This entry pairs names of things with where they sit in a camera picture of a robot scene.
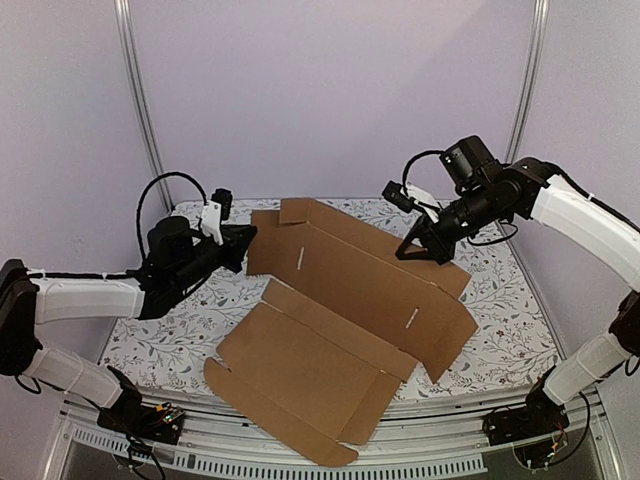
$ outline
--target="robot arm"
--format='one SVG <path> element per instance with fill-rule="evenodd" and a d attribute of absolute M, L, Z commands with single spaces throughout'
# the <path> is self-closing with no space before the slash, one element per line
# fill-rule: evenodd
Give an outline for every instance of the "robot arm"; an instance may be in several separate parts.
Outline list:
<path fill-rule="evenodd" d="M 216 191 L 213 201 L 205 202 L 198 231 L 184 217 L 162 219 L 148 234 L 149 253 L 141 267 L 123 274 L 48 273 L 7 261 L 0 271 L 0 374 L 31 377 L 82 396 L 102 409 L 101 426 L 177 440 L 175 429 L 164 435 L 164 423 L 154 409 L 141 405 L 126 376 L 40 341 L 35 326 L 74 318 L 160 318 L 218 268 L 239 272 L 256 228 L 221 225 L 230 206 L 231 193 Z M 157 428 L 149 428 L 150 422 Z"/>
<path fill-rule="evenodd" d="M 514 215 L 550 227 L 611 267 L 632 292 L 608 332 L 583 345 L 548 371 L 527 396 L 523 409 L 489 415 L 492 444 L 521 440 L 568 426 L 563 405 L 602 380 L 633 355 L 640 355 L 640 231 L 628 219 L 582 190 L 557 165 L 534 158 L 500 164 L 478 137 L 442 152 L 440 160 L 460 198 L 434 216 L 418 200 L 415 186 L 389 182 L 383 196 L 403 211 L 422 212 L 396 252 L 401 260 L 453 259 L 456 243 L 473 238 L 494 221 Z M 424 250 L 416 251 L 414 241 Z"/>

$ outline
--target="purple wall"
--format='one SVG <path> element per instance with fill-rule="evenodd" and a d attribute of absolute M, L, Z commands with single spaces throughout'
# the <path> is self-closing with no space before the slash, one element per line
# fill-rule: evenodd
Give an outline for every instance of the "purple wall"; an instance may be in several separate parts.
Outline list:
<path fill-rule="evenodd" d="M 553 161 L 586 190 L 640 221 L 640 3 L 553 2 L 545 54 L 520 156 Z M 628 293 L 569 240 L 520 222 L 516 244 L 546 298 L 568 353 L 604 330 Z M 629 478 L 637 452 L 640 377 L 600 391 Z"/>
<path fill-rule="evenodd" d="M 506 150 L 533 2 L 166 0 L 132 15 L 167 169 L 239 197 L 371 197 L 421 150 L 471 133 Z M 452 195 L 428 159 L 414 174 Z"/>
<path fill-rule="evenodd" d="M 69 271 L 137 266 L 135 207 L 150 178 L 113 2 L 0 3 L 0 256 Z M 160 213 L 155 195 L 147 214 Z M 41 337 L 96 358 L 110 321 Z M 0 379 L 0 477 L 37 477 L 61 395 Z"/>

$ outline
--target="white patterned table cover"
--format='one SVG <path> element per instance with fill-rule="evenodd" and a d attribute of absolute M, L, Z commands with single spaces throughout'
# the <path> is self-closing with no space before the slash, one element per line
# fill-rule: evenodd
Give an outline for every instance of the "white patterned table cover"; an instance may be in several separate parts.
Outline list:
<path fill-rule="evenodd" d="M 398 237 L 416 216 L 399 213 L 381 199 L 323 200 Z M 254 209 L 275 209 L 279 200 L 236 200 L 231 223 L 249 223 Z M 178 205 L 175 214 L 195 225 L 200 203 Z M 495 225 L 477 242 L 498 238 Z M 533 383 L 558 360 L 545 319 L 506 243 L 473 247 L 458 243 L 455 263 L 471 273 L 460 300 L 479 329 L 437 384 L 422 365 L 400 387 L 395 401 L 462 395 Z M 118 320 L 101 363 L 113 365 L 148 388 L 213 395 L 204 381 L 204 360 L 256 305 L 268 277 L 220 269 L 190 298 L 160 320 Z"/>

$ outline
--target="white cable clip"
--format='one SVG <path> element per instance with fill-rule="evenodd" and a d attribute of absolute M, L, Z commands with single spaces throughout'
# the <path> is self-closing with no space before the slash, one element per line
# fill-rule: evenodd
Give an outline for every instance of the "white cable clip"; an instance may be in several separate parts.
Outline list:
<path fill-rule="evenodd" d="M 43 280 L 47 279 L 47 272 L 44 268 L 30 269 L 29 274 L 33 274 L 33 273 L 42 275 Z"/>
<path fill-rule="evenodd" d="M 73 387 L 76 386 L 76 383 L 78 383 L 78 380 L 80 380 L 80 377 L 82 377 L 82 374 L 84 373 L 84 362 L 82 361 L 82 359 L 80 358 L 80 355 L 78 355 L 76 352 L 71 352 L 71 355 L 73 356 L 73 358 L 75 358 L 78 363 L 80 364 L 80 371 L 78 372 L 78 375 L 76 375 L 76 378 L 73 379 L 73 382 L 71 382 L 71 385 L 69 385 L 67 387 L 67 389 L 62 392 L 65 395 L 68 395 L 69 392 L 73 389 Z"/>

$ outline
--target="flattened cardboard box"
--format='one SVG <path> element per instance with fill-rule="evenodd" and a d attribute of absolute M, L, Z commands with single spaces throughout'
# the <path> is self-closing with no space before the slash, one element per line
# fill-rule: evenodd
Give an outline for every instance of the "flattened cardboard box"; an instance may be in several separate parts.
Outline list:
<path fill-rule="evenodd" d="M 254 211 L 260 303 L 205 363 L 214 393 L 310 460 L 342 466 L 421 361 L 436 382 L 477 329 L 453 264 L 400 262 L 398 239 L 311 199 Z"/>

